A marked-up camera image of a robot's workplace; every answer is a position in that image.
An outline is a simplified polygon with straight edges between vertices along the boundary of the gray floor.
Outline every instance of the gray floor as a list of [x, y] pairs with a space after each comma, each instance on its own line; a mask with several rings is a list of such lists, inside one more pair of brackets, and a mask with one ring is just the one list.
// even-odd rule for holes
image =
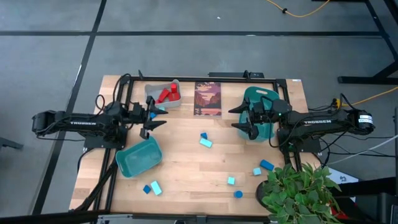
[[[320, 4], [278, 2], [297, 14]], [[398, 26], [382, 1], [372, 4], [397, 47]], [[91, 30], [99, 5], [100, 0], [0, 0], [0, 30]], [[331, 2], [313, 16], [296, 19], [264, 0], [108, 1], [99, 29], [377, 30], [364, 4]], [[25, 144], [20, 151], [0, 150], [0, 217], [29, 213], [52, 145], [34, 137], [30, 119], [41, 111], [65, 109], [87, 41], [87, 37], [0, 37], [0, 136]], [[97, 37], [74, 112], [93, 111], [103, 75], [137, 75], [138, 69], [145, 75], [197, 77], [247, 69], [270, 78], [302, 79], [312, 107], [328, 103], [341, 92], [354, 102], [393, 86], [339, 85], [337, 76], [371, 76], [391, 62], [392, 55], [379, 38]], [[373, 136], [394, 134], [392, 114], [397, 97], [395, 92], [359, 106], [374, 115]], [[356, 152], [379, 142], [345, 137], [338, 144]], [[68, 209], [82, 147], [81, 142], [64, 144], [44, 213]], [[380, 151], [392, 154], [393, 145]], [[339, 158], [332, 156], [330, 161]], [[356, 157], [331, 167], [367, 180], [393, 176], [394, 166], [389, 158]]]

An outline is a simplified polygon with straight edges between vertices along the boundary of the sticker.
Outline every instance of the sticker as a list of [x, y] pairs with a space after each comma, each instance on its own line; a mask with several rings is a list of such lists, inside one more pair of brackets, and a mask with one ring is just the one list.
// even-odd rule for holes
[[371, 119], [371, 120], [373, 120], [372, 116], [369, 116], [369, 115], [360, 115], [359, 118], [361, 118], [361, 119]]
[[371, 119], [358, 119], [358, 121], [360, 123], [371, 123], [371, 124], [373, 124], [373, 121]]

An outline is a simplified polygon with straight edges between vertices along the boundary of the teal bin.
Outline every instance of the teal bin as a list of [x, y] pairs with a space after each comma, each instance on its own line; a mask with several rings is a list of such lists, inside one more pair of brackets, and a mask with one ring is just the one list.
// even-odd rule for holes
[[156, 166], [161, 160], [162, 151], [152, 136], [129, 149], [116, 153], [116, 162], [125, 177], [135, 177]]
[[[244, 92], [244, 98], [249, 98], [250, 99], [250, 109], [253, 108], [253, 103], [257, 103], [260, 102], [260, 97], [261, 96], [266, 96], [272, 100], [276, 100], [279, 99], [279, 95], [278, 93], [272, 91], [272, 90], [267, 90], [264, 88], [259, 88], [256, 86], [251, 86], [249, 88], [246, 89], [246, 91]], [[264, 102], [264, 107], [266, 110], [271, 108], [272, 103], [266, 99], [263, 99]], [[246, 118], [247, 118], [247, 114], [246, 112], [243, 112], [240, 116], [239, 116], [239, 123], [246, 123]], [[265, 140], [267, 140], [269, 138], [269, 131], [270, 131], [270, 126], [271, 126], [271, 130], [273, 130], [273, 124], [255, 124], [258, 129], [259, 129], [259, 135], [255, 140], [252, 141], [256, 141], [256, 142], [263, 142]], [[246, 140], [250, 140], [249, 139], [249, 135], [241, 130], [239, 131], [239, 136], [243, 139]]]

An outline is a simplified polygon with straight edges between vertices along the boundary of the wooden tabletop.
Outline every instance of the wooden tabletop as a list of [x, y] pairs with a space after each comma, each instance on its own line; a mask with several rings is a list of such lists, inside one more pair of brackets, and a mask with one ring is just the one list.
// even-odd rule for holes
[[[104, 76], [99, 93], [106, 103], [111, 102], [112, 92], [119, 76]], [[145, 104], [144, 86], [164, 82], [134, 82], [131, 101]], [[256, 187], [267, 179], [268, 171], [262, 169], [260, 176], [252, 170], [265, 159], [276, 167], [284, 166], [284, 158], [268, 141], [257, 143], [238, 136], [231, 127], [239, 115], [228, 113], [242, 103], [247, 87], [272, 90], [271, 84], [222, 83], [221, 118], [202, 118], [193, 115], [195, 82], [180, 82], [182, 104], [168, 108], [168, 114], [158, 115], [155, 120], [167, 121], [150, 134], [156, 138], [163, 152], [162, 162], [135, 178], [127, 179], [118, 171], [114, 188], [112, 212], [158, 213], [158, 214], [207, 214], [207, 215], [268, 215], [269, 212], [256, 201]], [[287, 80], [290, 103], [293, 109], [307, 112], [301, 80]], [[141, 141], [141, 125], [128, 133], [126, 148]], [[213, 142], [209, 149], [199, 144], [200, 133], [207, 132]], [[76, 208], [93, 190], [100, 176], [104, 149], [89, 152], [81, 161], [70, 208]], [[302, 162], [319, 166], [319, 161], [310, 153], [301, 153]], [[234, 177], [235, 185], [228, 185], [227, 178]], [[158, 181], [163, 193], [155, 196], [143, 191], [145, 185]], [[243, 198], [236, 199], [233, 192], [243, 191]], [[104, 208], [108, 184], [105, 185], [100, 208]]]

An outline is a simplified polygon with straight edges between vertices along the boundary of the blue cube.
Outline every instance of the blue cube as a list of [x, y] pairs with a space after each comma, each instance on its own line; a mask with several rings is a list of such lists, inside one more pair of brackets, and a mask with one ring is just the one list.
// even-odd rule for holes
[[236, 198], [241, 198], [241, 197], [243, 197], [243, 192], [240, 191], [240, 190], [235, 191], [234, 197], [236, 197]]
[[269, 171], [273, 171], [274, 170], [274, 165], [272, 165], [271, 163], [269, 163], [269, 162], [267, 162], [265, 160], [261, 161], [260, 166], [262, 168], [264, 168], [264, 169], [269, 170]]
[[145, 187], [144, 187], [144, 192], [145, 192], [146, 194], [148, 194], [148, 193], [150, 192], [150, 187], [149, 187], [148, 185], [145, 185]]
[[254, 168], [254, 169], [253, 169], [253, 174], [254, 174], [254, 175], [260, 175], [260, 174], [261, 174], [261, 169], [260, 169], [260, 167]]
[[201, 133], [200, 136], [204, 139], [207, 139], [207, 133]]
[[228, 184], [234, 185], [235, 184], [235, 178], [234, 177], [228, 177]]

